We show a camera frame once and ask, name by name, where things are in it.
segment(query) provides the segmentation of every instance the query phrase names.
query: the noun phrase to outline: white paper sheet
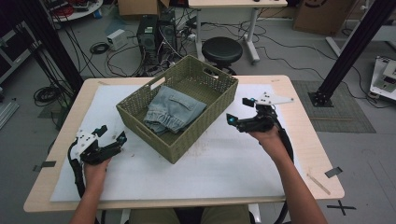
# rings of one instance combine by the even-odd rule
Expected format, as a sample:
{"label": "white paper sheet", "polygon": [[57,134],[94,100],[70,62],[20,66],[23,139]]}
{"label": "white paper sheet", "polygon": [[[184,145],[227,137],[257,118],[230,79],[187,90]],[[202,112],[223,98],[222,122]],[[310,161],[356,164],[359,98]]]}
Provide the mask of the white paper sheet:
{"label": "white paper sheet", "polygon": [[[121,154],[113,157],[107,168],[102,201],[284,195],[276,167],[257,140],[238,132],[226,120],[226,113],[240,119],[255,116],[255,109],[242,105],[242,98],[257,98],[265,91],[273,92],[270,85],[239,84],[233,103],[176,164],[163,158],[122,123],[116,104],[139,87],[99,87],[80,126],[89,133],[104,124],[107,126],[108,131],[99,139],[99,146],[112,143],[113,136],[122,131],[128,138]],[[277,110],[276,113],[287,130],[281,112]],[[301,174],[296,156],[295,164]],[[51,201],[79,201],[67,158]]]}

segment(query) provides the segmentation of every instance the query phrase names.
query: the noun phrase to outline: black pole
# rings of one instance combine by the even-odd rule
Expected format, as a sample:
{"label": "black pole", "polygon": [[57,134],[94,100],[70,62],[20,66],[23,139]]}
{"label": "black pole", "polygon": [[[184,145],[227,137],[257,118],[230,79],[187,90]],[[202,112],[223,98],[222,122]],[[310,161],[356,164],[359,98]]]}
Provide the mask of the black pole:
{"label": "black pole", "polygon": [[366,46],[396,8],[395,0],[375,0],[364,15],[359,27],[349,39],[340,57],[335,62],[317,92],[310,94],[314,105],[325,106],[330,102],[335,89],[352,65],[358,60]]}
{"label": "black pole", "polygon": [[50,18],[40,0],[15,0],[14,2],[29,29],[41,41],[41,44],[46,48],[50,57],[72,88],[73,98],[76,98],[82,87],[83,79],[64,48],[57,32],[50,24]]}

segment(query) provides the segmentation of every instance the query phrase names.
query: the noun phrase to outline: green woven basket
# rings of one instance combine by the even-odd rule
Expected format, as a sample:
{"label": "green woven basket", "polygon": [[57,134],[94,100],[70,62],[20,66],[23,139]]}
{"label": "green woven basket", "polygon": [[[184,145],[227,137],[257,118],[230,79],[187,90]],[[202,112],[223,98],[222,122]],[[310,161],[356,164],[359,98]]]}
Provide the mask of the green woven basket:
{"label": "green woven basket", "polygon": [[[204,112],[186,131],[167,132],[158,136],[144,124],[143,118],[148,112],[149,103],[161,85],[207,104]],[[171,163],[175,163],[233,101],[237,85],[237,78],[192,56],[186,56],[162,75],[119,102],[117,109],[125,126]]]}

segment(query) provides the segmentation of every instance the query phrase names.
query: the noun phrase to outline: floor mat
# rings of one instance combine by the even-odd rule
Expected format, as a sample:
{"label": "floor mat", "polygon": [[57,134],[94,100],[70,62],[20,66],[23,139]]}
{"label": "floor mat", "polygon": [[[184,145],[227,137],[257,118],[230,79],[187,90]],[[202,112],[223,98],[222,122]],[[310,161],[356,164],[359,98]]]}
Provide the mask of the floor mat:
{"label": "floor mat", "polygon": [[322,81],[292,81],[315,131],[375,133],[374,127],[343,83],[338,86],[331,98],[334,107],[313,106],[308,93],[316,92],[322,83]]}
{"label": "floor mat", "polygon": [[50,104],[43,107],[40,114],[37,116],[39,119],[57,119],[61,113],[61,106],[59,104]]}

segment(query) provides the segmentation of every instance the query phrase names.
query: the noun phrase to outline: denim cloth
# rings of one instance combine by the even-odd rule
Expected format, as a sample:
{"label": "denim cloth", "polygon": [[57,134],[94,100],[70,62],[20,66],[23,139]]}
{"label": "denim cloth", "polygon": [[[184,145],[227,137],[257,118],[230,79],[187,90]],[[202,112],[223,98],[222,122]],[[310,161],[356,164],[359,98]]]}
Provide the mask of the denim cloth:
{"label": "denim cloth", "polygon": [[177,133],[195,120],[205,107],[206,104],[182,92],[161,86],[148,105],[148,113],[143,121],[158,135],[168,130]]}

